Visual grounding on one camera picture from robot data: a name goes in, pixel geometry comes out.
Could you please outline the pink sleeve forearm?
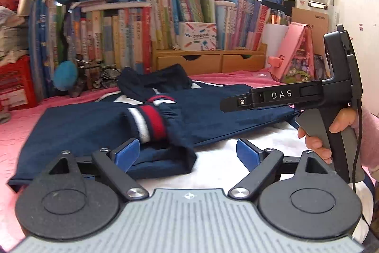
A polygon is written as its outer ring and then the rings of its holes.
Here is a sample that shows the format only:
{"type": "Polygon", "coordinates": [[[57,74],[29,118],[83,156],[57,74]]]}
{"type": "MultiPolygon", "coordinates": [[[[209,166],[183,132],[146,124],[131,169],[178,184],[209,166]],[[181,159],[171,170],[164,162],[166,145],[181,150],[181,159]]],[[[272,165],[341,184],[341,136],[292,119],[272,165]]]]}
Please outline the pink sleeve forearm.
{"type": "Polygon", "coordinates": [[[364,107],[362,108],[362,125],[362,142],[360,146],[361,163],[369,170],[371,177],[378,181],[378,118],[364,107]]]}

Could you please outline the person's right hand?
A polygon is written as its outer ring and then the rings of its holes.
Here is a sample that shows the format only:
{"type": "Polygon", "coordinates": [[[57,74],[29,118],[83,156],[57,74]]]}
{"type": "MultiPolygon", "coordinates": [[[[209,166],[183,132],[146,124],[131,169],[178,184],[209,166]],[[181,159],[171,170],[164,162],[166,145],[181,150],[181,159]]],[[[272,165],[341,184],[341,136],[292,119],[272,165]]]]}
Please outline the person's right hand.
{"type": "MultiPolygon", "coordinates": [[[[339,133],[345,130],[348,126],[352,126],[356,121],[356,112],[352,108],[342,109],[329,126],[330,133],[339,133]]],[[[298,129],[298,138],[305,137],[305,143],[308,149],[316,152],[327,164],[332,163],[332,152],[325,148],[322,140],[318,137],[310,137],[303,127],[298,129]]]]}

